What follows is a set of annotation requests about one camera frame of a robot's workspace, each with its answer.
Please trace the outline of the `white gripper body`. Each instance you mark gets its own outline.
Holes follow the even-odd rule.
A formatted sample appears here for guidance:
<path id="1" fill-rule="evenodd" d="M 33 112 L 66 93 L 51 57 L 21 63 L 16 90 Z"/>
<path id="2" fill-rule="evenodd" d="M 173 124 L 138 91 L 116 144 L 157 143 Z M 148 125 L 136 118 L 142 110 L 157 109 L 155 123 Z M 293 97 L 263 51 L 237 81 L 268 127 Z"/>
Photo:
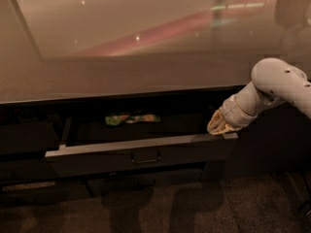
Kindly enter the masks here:
<path id="1" fill-rule="evenodd" d="M 228 125 L 239 128 L 248 126 L 258 116 L 256 99 L 248 94 L 231 95 L 224 100 L 220 111 Z"/>

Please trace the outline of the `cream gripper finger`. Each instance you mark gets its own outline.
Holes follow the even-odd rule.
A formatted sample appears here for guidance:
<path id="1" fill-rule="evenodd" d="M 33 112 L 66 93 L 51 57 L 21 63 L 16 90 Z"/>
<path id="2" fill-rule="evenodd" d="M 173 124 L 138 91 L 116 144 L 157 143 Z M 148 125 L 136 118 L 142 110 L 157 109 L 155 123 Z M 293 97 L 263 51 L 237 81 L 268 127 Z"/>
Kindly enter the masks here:
<path id="1" fill-rule="evenodd" d="M 211 135 L 221 135 L 226 132 L 226 122 L 220 110 L 216 110 L 207 124 L 207 131 Z"/>
<path id="2" fill-rule="evenodd" d="M 241 126 L 232 126 L 232 125 L 226 124 L 224 128 L 221 130 L 221 135 L 232 133 L 232 132 L 237 132 L 241 129 L 242 129 Z"/>

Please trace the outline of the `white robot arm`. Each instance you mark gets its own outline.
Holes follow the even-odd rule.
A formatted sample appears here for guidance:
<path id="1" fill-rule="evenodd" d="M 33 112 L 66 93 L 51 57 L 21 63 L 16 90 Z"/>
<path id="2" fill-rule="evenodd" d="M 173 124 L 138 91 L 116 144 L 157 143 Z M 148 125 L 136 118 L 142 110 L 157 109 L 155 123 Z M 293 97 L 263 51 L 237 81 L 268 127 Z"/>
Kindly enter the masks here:
<path id="1" fill-rule="evenodd" d="M 303 71 L 278 58 L 259 61 L 251 81 L 225 99 L 207 124 L 211 135 L 239 131 L 258 115 L 285 102 L 311 117 L 311 83 Z"/>

